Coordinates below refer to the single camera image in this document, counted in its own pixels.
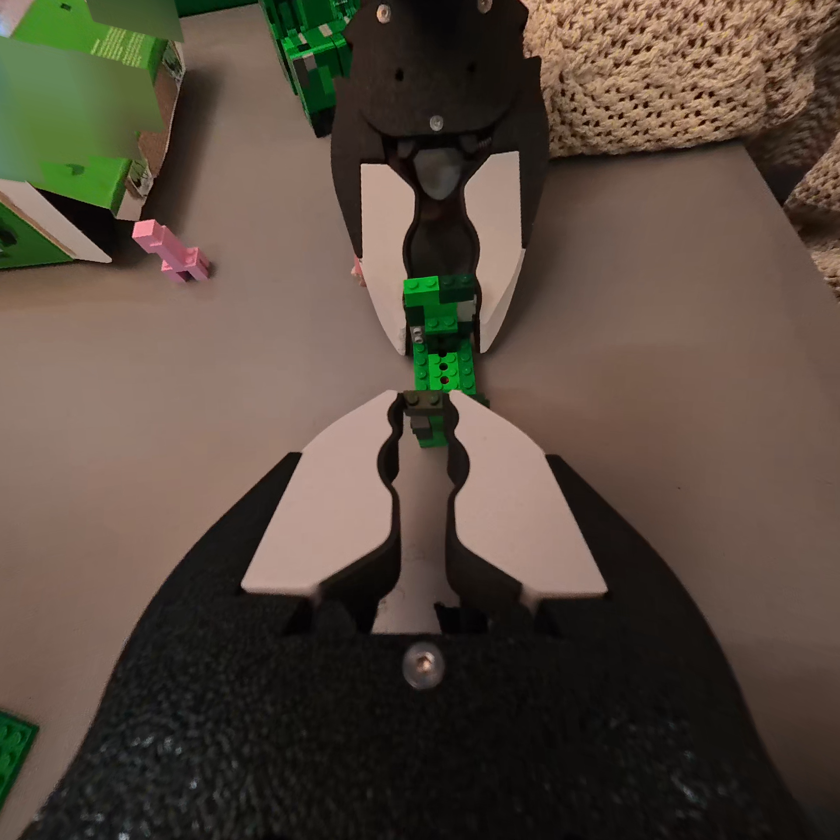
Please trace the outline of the large green lego plate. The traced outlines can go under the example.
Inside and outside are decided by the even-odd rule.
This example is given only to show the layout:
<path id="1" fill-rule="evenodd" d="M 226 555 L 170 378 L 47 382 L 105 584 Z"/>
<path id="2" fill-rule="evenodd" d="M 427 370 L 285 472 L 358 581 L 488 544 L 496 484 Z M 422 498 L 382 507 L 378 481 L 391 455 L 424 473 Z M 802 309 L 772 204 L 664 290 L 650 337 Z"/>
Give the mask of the large green lego plate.
<path id="1" fill-rule="evenodd" d="M 39 726 L 1 711 L 1 808 L 39 733 Z"/>

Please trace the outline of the green cardboard lego box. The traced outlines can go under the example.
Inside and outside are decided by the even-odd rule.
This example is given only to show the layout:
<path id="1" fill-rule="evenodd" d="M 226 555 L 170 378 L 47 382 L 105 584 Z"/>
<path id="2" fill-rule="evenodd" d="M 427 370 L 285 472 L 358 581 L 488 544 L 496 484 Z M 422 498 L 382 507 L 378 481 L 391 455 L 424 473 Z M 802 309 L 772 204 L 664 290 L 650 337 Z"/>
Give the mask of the green cardboard lego box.
<path id="1" fill-rule="evenodd" d="M 109 263 L 169 148 L 176 2 L 2 2 L 2 270 Z"/>

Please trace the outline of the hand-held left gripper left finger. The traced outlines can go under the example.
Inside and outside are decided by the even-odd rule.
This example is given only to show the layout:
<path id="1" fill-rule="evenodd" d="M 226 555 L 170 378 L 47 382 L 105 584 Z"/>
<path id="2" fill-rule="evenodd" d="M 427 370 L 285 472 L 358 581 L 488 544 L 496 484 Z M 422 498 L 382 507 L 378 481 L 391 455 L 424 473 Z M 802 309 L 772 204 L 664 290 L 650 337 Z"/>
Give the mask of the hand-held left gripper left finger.
<path id="1" fill-rule="evenodd" d="M 401 573 L 393 487 L 403 397 L 385 391 L 302 451 L 241 581 L 252 594 L 340 602 L 362 632 Z"/>

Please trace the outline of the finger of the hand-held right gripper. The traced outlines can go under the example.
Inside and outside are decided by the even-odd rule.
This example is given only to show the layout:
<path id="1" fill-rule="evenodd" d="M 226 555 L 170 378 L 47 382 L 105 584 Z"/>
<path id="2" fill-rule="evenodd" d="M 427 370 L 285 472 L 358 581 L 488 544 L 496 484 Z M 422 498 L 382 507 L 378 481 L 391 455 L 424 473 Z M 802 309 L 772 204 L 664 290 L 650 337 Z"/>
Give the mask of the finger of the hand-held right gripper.
<path id="1" fill-rule="evenodd" d="M 360 166 L 362 257 L 366 287 L 394 349 L 406 353 L 403 248 L 415 216 L 415 193 L 389 165 Z"/>
<path id="2" fill-rule="evenodd" d="M 465 210 L 479 243 L 481 353 L 490 349 L 507 316 L 524 259 L 520 186 L 516 151 L 491 154 L 465 185 Z"/>

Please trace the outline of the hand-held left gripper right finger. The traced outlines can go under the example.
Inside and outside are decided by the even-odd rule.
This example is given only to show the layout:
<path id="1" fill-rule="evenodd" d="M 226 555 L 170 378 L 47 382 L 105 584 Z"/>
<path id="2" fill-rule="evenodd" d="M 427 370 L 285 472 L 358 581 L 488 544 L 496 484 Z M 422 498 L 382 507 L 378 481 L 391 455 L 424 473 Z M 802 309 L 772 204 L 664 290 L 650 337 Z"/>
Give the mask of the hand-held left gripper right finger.
<path id="1" fill-rule="evenodd" d="M 518 427 L 462 392 L 446 395 L 445 572 L 458 606 L 443 634 L 531 634 L 539 609 L 603 598 L 607 585 L 550 459 Z"/>

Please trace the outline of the large green pixel lego model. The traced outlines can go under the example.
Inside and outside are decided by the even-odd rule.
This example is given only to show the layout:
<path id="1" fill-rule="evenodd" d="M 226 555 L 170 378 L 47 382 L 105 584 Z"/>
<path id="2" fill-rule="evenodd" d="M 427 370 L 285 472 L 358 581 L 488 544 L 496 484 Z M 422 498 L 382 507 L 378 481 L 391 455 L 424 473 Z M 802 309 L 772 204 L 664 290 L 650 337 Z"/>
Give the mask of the large green pixel lego model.
<path id="1" fill-rule="evenodd" d="M 315 135 L 328 136 L 335 110 L 334 79 L 350 72 L 343 31 L 359 1 L 261 1 L 290 87 Z"/>

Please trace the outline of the person's knit sweater torso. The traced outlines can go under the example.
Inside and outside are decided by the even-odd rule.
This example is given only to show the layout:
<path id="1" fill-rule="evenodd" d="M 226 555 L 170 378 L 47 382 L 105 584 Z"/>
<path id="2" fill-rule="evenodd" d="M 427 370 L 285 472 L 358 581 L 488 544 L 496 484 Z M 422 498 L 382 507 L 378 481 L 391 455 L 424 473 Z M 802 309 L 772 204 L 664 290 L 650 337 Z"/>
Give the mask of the person's knit sweater torso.
<path id="1" fill-rule="evenodd" d="M 839 137 L 796 184 L 784 211 L 839 299 Z"/>

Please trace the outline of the pink lego pig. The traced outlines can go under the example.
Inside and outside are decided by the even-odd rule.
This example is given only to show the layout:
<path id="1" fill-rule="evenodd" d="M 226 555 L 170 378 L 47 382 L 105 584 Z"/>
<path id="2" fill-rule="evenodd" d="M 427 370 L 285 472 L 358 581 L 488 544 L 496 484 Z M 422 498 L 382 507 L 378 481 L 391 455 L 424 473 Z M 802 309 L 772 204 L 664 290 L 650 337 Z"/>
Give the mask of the pink lego pig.
<path id="1" fill-rule="evenodd" d="M 146 253 L 161 259 L 161 272 L 178 282 L 207 280 L 211 265 L 200 248 L 186 247 L 167 227 L 154 219 L 134 223 L 132 237 Z"/>

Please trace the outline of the green lego build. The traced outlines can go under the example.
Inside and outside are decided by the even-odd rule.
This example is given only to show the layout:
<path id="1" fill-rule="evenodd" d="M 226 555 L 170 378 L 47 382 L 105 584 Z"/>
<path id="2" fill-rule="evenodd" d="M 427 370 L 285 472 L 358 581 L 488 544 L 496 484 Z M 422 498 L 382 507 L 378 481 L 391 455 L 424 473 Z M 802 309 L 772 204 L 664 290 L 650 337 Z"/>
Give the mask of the green lego build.
<path id="1" fill-rule="evenodd" d="M 475 275 L 408 278 L 403 304 L 413 358 L 415 391 L 460 391 L 488 406 L 477 391 L 474 327 Z M 410 416 L 421 448 L 447 444 L 444 416 Z"/>

